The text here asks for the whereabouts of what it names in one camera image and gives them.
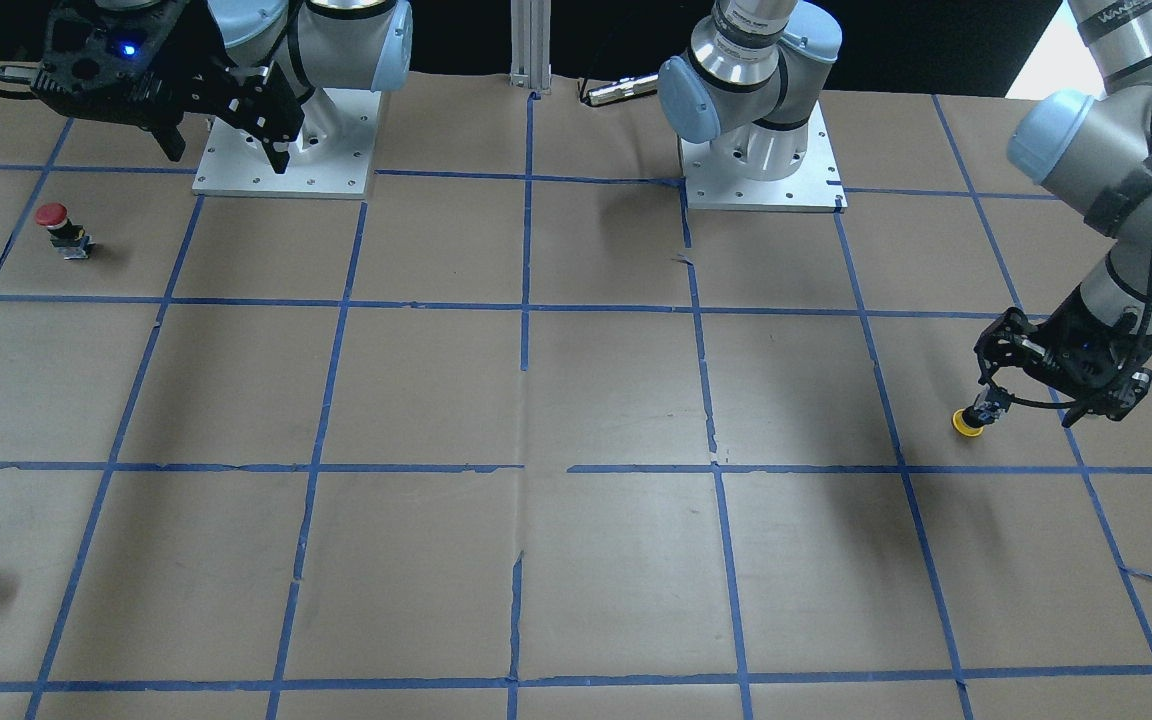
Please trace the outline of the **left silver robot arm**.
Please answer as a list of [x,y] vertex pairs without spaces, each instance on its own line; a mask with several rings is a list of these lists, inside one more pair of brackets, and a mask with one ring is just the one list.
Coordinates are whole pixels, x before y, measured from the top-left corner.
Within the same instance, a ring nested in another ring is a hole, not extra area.
[[[1007,366],[1066,396],[1064,427],[1124,419],[1152,386],[1152,1],[1071,9],[1106,94],[1049,94],[1021,119],[1007,159],[1114,247],[1046,323],[1010,306],[980,333],[982,389],[954,414],[968,437],[1018,404],[995,379]],[[817,5],[717,1],[660,67],[660,105],[680,141],[726,151],[740,176],[785,179],[841,44],[840,23]]]

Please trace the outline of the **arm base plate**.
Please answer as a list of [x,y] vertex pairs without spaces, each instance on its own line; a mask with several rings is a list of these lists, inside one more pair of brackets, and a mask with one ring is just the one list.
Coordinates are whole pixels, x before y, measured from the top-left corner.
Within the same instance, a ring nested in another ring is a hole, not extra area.
[[679,141],[687,206],[841,213],[849,206],[820,105],[790,131],[750,124],[707,143]]
[[365,200],[387,94],[320,88],[302,106],[300,135],[276,143],[288,152],[283,173],[270,167],[262,143],[215,120],[192,190],[202,196]]

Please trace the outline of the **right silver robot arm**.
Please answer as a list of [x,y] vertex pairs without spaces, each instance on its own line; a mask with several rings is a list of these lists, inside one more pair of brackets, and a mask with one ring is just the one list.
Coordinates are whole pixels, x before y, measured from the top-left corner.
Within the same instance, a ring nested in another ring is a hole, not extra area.
[[294,146],[325,141],[316,97],[403,88],[412,33],[407,1],[59,1],[26,82],[65,118],[147,132],[170,161],[187,115],[218,119],[282,174]]

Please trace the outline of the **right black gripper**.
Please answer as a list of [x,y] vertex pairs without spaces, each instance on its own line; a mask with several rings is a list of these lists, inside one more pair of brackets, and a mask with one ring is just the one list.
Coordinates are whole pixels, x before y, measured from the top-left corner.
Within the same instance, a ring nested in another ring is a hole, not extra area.
[[65,118],[132,126],[179,162],[187,111],[260,143],[283,174],[305,122],[280,68],[233,68],[205,1],[59,1],[47,14],[33,94]]

